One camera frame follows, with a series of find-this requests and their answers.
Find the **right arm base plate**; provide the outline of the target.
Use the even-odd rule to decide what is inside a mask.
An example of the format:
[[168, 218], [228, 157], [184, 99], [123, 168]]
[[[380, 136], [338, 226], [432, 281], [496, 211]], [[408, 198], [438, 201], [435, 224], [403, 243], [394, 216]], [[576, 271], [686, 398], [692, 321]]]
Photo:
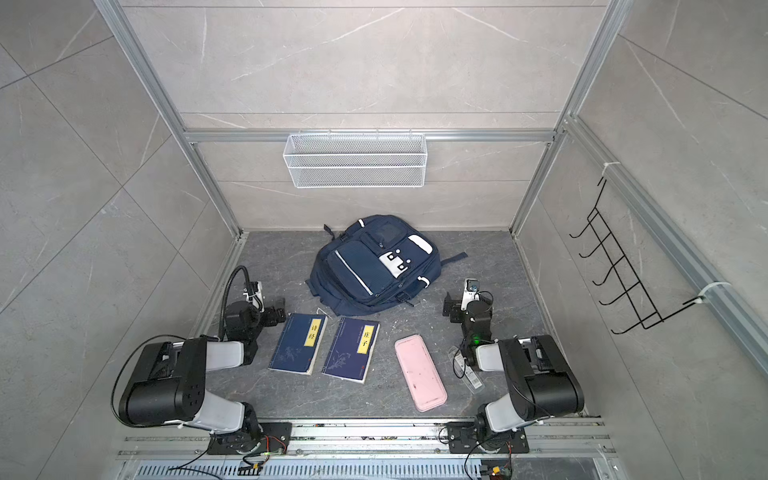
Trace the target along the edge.
[[439, 430], [437, 439], [452, 454], [530, 452], [522, 429], [494, 433], [471, 422], [449, 422]]

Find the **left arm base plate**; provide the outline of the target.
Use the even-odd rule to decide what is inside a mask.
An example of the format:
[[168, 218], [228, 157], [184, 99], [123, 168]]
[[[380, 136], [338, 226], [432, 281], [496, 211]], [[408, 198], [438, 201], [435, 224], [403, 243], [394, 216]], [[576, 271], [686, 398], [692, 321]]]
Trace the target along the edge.
[[246, 431], [213, 434], [206, 453], [209, 455], [259, 455], [286, 453], [291, 442], [293, 425], [290, 422], [266, 422]]

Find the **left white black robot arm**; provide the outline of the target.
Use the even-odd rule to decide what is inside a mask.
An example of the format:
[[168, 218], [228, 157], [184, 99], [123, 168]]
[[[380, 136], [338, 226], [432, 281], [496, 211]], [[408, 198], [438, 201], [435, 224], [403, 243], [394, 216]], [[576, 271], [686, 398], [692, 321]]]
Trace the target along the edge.
[[217, 334], [195, 338], [157, 335], [138, 346], [138, 357], [123, 393], [110, 394], [115, 418], [129, 428], [164, 426], [203, 430], [211, 455], [248, 454], [266, 443], [266, 434], [247, 402], [207, 390], [207, 374], [251, 364], [265, 328], [286, 320], [285, 300], [263, 300], [262, 286], [239, 265], [222, 295]]

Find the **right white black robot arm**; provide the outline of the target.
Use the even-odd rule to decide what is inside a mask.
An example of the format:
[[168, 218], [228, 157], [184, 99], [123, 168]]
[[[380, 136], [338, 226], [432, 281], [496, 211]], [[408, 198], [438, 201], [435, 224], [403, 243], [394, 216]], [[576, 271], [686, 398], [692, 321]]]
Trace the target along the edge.
[[507, 392], [475, 416], [469, 432], [475, 446], [491, 448], [528, 425], [583, 410], [582, 387], [551, 335], [494, 339], [492, 298], [481, 291], [447, 295], [442, 315], [462, 329], [451, 354], [454, 375], [471, 390], [481, 386], [481, 373], [502, 373], [506, 382]]

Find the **navy blue student backpack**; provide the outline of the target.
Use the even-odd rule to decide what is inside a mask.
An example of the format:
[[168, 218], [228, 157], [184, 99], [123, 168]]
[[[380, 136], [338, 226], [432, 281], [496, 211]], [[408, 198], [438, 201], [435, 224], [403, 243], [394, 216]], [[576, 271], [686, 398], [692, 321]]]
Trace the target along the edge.
[[306, 284], [338, 317], [367, 316], [411, 303], [467, 257], [443, 259], [427, 236], [394, 215], [358, 219], [322, 247]]

